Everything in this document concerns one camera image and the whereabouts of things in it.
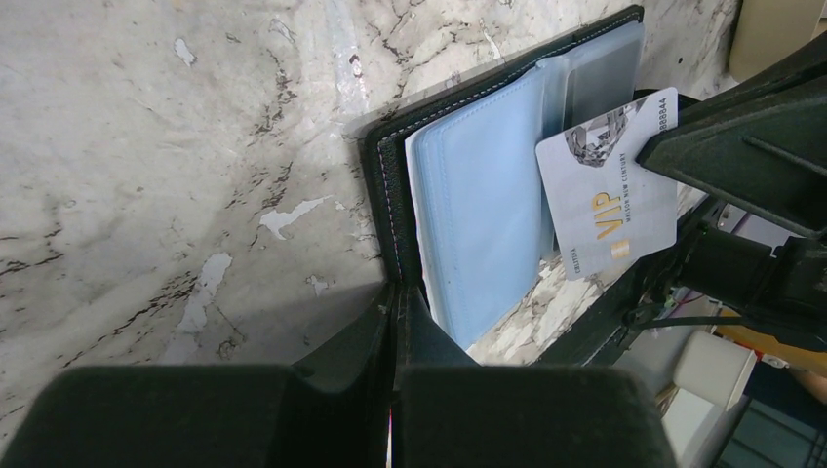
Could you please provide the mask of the black leather card holder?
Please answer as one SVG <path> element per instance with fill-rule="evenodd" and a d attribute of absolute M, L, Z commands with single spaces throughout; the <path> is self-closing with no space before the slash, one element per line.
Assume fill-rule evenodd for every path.
<path fill-rule="evenodd" d="M 646 31 L 630 5 L 370 123 L 358 147 L 379 248 L 460 348 L 534 286 L 554 228 L 534 150 L 629 101 Z"/>

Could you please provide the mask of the silver VIP credit card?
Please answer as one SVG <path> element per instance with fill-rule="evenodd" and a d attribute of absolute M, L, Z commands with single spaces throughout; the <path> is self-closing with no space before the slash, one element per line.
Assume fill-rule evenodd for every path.
<path fill-rule="evenodd" d="M 656 91 L 574 125 L 535 148 L 566 277 L 582 279 L 673 246 L 675 180 L 637 163 L 678 124 L 678 92 Z"/>

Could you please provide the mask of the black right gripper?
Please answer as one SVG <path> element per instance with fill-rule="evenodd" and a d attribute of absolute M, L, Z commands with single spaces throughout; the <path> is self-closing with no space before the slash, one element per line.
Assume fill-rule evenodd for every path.
<path fill-rule="evenodd" d="M 772 248 L 716 227 L 706 198 L 678 220 L 651 303 L 623 314 L 630 330 L 741 326 L 813 352 L 826 349 L 826 37 L 679 114 L 652 137 L 644 168 L 702 190 L 793 233 Z M 732 317 L 662 318 L 666 291 L 687 288 Z"/>

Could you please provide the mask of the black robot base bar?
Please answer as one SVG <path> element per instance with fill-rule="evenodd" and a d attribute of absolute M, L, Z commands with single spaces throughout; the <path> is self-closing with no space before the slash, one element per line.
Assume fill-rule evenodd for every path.
<path fill-rule="evenodd" d="M 664 297 L 667 286 L 676 281 L 678 271 L 677 265 L 662 259 L 637 261 L 532 364 L 535 367 L 614 364 L 639 335 L 626 327 L 626 312 L 636 308 L 644 298 Z"/>

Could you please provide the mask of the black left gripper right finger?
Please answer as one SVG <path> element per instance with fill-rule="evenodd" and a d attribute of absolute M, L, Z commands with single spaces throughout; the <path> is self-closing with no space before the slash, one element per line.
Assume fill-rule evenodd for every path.
<path fill-rule="evenodd" d="M 653 397 L 606 367 L 482 366 L 414 287 L 392 305 L 394 467 L 673 467 Z"/>

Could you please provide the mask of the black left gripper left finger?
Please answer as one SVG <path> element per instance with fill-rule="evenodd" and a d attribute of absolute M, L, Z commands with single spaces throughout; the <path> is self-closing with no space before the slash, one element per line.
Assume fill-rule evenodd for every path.
<path fill-rule="evenodd" d="M 291 365 L 85 367 L 35 399 L 5 467 L 381 467 L 396 288 Z"/>

